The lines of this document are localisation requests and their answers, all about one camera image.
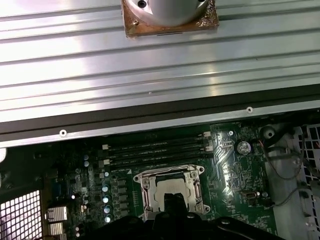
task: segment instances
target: green circuit board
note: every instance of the green circuit board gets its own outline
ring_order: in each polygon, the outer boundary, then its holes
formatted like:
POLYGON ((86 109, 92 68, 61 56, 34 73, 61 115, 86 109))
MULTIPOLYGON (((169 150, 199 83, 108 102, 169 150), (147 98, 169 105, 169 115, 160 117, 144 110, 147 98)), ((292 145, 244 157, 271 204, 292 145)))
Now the green circuit board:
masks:
POLYGON ((266 205, 271 199, 264 155, 254 141, 258 137, 258 126, 235 122, 91 138, 82 145, 69 142, 61 157, 68 163, 65 175, 54 180, 64 183, 56 198, 81 195, 79 204, 69 208, 67 235, 73 238, 79 223, 98 228, 107 224, 106 217, 114 221, 126 215, 142 216, 142 189, 134 177, 180 165, 205 169, 200 185, 203 204, 210 207, 208 220, 233 217, 276 235, 273 209, 266 205), (241 141, 250 144, 249 154, 237 151, 241 141), (89 166, 83 166, 84 158, 89 166), (84 201, 89 208, 83 209, 84 201))

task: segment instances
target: metal mesh grille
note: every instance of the metal mesh grille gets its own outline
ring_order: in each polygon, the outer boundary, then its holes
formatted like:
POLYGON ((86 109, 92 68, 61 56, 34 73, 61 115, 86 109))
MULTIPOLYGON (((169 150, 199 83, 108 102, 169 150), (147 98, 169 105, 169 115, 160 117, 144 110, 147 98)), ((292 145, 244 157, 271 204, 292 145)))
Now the metal mesh grille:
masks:
MULTIPOLYGON (((308 138, 305 140, 304 157, 311 163, 311 165, 320 169, 320 124, 307 126, 308 138)), ((302 136, 298 136, 299 148, 302 148, 302 136)), ((302 180, 306 181, 307 186, 310 187, 310 181, 319 181, 313 176, 309 170, 303 165, 301 171, 302 180)), ((316 230, 318 232, 318 239, 320 240, 320 199, 311 195, 312 212, 310 215, 314 217, 316 230)))
POLYGON ((1 240, 42 237, 40 192, 34 191, 0 205, 1 240))

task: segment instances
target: motherboard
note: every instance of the motherboard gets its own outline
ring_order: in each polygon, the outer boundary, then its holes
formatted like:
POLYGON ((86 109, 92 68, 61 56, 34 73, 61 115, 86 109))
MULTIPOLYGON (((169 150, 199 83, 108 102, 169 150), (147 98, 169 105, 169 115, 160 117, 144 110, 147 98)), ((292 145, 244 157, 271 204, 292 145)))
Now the motherboard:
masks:
POLYGON ((258 138, 258 126, 234 122, 61 142, 51 207, 67 207, 63 228, 75 239, 127 215, 147 220, 180 193, 189 212, 276 235, 258 138))

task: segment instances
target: cylindrical metal block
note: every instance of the cylindrical metal block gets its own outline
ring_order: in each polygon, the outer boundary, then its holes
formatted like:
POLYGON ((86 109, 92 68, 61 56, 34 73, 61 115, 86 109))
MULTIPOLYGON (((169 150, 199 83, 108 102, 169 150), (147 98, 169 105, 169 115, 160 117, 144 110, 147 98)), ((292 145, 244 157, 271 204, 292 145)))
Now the cylindrical metal block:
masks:
POLYGON ((209 0, 125 0, 134 15, 155 26, 175 27, 191 22, 209 0))

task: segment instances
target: cpu socket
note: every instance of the cpu socket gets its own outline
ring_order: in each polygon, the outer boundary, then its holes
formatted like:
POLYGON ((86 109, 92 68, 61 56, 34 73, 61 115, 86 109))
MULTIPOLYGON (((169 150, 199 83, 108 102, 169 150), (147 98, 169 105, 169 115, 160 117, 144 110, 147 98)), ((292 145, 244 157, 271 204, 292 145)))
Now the cpu socket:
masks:
POLYGON ((165 194, 181 193, 189 212, 210 212, 210 207, 203 202, 199 178, 204 171, 203 166, 178 165, 147 170, 136 175, 133 180, 141 184, 143 218, 148 219, 150 213, 165 211, 165 194))

